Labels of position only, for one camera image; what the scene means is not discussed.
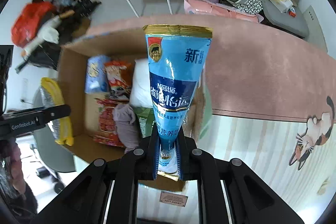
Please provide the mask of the blue Nestle milk powder pouch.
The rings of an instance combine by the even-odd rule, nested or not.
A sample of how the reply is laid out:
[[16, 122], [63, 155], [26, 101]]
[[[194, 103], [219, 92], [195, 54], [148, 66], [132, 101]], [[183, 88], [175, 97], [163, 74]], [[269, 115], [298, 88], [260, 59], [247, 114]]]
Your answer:
[[159, 135], [158, 169], [178, 172], [175, 140], [194, 98], [209, 52], [208, 27], [151, 24], [143, 27], [147, 42], [150, 95]]

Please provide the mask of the mauve cloth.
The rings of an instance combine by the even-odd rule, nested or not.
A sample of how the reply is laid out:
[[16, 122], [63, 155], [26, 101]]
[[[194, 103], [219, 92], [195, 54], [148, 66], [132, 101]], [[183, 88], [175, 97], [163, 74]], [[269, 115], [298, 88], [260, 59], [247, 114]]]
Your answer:
[[125, 153], [136, 149], [142, 138], [138, 126], [138, 119], [130, 104], [119, 104], [113, 110], [116, 132], [121, 143], [125, 146]]

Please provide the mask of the red snack packet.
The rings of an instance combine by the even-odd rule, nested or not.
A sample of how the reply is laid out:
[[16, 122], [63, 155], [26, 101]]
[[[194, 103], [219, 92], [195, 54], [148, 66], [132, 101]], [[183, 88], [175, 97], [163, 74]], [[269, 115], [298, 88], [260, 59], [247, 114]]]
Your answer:
[[98, 104], [98, 130], [93, 137], [96, 143], [125, 148], [117, 135], [117, 126], [113, 111], [120, 104], [111, 99], [95, 98]]

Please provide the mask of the pink folded cloth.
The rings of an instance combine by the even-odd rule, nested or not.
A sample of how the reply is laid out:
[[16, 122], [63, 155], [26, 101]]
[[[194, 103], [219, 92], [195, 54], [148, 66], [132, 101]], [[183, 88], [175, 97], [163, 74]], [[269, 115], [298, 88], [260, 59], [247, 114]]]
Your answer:
[[186, 14], [222, 16], [255, 23], [261, 23], [264, 20], [264, 17], [259, 14], [247, 14], [237, 8], [209, 2], [207, 0], [184, 0], [184, 9]]

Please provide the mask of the orange panda snack bag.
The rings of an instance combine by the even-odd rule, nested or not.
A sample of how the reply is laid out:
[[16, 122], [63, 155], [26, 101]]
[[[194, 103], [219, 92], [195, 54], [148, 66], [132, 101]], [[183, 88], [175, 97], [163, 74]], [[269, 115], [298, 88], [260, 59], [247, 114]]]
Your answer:
[[110, 98], [129, 101], [132, 86], [132, 64], [126, 61], [108, 61], [104, 64]]

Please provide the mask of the light blue tissue pack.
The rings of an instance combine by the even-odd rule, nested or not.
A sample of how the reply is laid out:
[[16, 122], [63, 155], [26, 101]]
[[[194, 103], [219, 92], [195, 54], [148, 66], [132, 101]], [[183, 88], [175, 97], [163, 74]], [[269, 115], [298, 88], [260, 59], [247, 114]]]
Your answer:
[[85, 78], [86, 94], [109, 91], [105, 70], [105, 63], [109, 61], [110, 57], [105, 55], [93, 56], [88, 59]]

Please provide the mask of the white soft plastic bag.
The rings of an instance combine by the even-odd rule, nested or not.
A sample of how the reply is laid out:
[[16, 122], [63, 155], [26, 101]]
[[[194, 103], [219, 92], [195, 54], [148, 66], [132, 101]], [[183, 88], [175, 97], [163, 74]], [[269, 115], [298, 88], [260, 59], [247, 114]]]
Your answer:
[[147, 58], [135, 60], [129, 103], [133, 107], [153, 107]]

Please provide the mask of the white goose plush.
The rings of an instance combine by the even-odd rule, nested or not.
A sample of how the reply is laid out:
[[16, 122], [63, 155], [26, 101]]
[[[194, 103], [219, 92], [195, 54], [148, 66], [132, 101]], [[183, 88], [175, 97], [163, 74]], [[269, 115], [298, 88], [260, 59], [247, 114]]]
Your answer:
[[56, 28], [58, 28], [63, 19], [72, 16], [74, 13], [74, 10], [69, 10], [46, 21], [39, 29], [37, 35], [23, 48], [21, 53], [23, 59], [27, 60], [31, 53], [37, 47], [40, 47], [43, 42], [57, 44], [59, 42], [59, 33]]

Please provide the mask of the brown cardboard box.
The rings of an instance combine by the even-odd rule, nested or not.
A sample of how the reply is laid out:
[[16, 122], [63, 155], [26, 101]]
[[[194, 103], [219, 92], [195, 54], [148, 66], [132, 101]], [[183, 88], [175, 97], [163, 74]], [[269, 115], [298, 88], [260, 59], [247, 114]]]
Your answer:
[[58, 84], [70, 107], [68, 148], [87, 162], [122, 159], [144, 134], [135, 99], [151, 112], [147, 135], [158, 133], [151, 187], [180, 192], [179, 132], [198, 140], [204, 116], [203, 72], [210, 28], [154, 24], [82, 37], [60, 53]]

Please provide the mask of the pink striped cat mat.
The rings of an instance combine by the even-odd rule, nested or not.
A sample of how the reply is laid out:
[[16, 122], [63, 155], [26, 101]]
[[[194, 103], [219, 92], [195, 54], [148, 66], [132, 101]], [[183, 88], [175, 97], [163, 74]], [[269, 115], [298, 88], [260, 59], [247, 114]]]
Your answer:
[[331, 113], [335, 59], [290, 34], [211, 15], [156, 15], [91, 27], [88, 35], [185, 24], [213, 29], [206, 80], [213, 119], [204, 149], [244, 160], [305, 223], [335, 223], [335, 134], [295, 159], [297, 135], [309, 117]]

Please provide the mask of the yellow silver sponge pad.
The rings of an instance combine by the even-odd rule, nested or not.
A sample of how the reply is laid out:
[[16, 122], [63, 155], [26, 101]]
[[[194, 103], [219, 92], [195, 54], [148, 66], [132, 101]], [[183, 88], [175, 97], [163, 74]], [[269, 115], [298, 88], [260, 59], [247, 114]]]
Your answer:
[[51, 78], [43, 77], [40, 91], [43, 106], [46, 108], [48, 126], [55, 142], [60, 145], [72, 146], [74, 138], [70, 120], [71, 108], [65, 104], [58, 83]]

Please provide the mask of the green patterned packet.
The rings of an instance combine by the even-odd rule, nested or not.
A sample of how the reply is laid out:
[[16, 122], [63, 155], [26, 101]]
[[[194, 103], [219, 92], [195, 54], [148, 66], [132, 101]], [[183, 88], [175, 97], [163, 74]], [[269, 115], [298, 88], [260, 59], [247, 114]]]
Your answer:
[[150, 136], [155, 122], [153, 108], [134, 107], [133, 110], [138, 117], [142, 137]]

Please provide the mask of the grey round chair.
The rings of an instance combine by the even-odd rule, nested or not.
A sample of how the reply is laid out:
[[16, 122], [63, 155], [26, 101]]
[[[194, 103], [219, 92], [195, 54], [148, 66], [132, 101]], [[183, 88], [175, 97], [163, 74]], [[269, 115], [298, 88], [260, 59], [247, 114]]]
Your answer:
[[75, 171], [72, 153], [55, 142], [48, 125], [35, 130], [33, 136], [39, 157], [46, 167], [60, 173]]

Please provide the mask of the black stroller frame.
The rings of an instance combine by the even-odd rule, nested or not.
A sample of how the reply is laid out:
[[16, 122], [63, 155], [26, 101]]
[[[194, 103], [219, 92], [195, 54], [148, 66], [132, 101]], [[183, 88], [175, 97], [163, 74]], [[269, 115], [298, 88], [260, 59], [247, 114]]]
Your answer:
[[86, 32], [100, 5], [92, 0], [33, 0], [26, 5], [11, 29], [13, 44], [22, 49], [15, 72], [26, 65], [57, 69], [61, 46]]

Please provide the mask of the red plastic bag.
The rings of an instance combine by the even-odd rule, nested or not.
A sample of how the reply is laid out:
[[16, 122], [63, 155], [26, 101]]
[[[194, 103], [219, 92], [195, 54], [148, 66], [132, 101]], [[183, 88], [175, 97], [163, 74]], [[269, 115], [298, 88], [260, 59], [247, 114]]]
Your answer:
[[25, 5], [11, 28], [11, 41], [24, 48], [36, 35], [39, 23], [48, 13], [54, 13], [56, 6], [51, 2], [29, 3]]

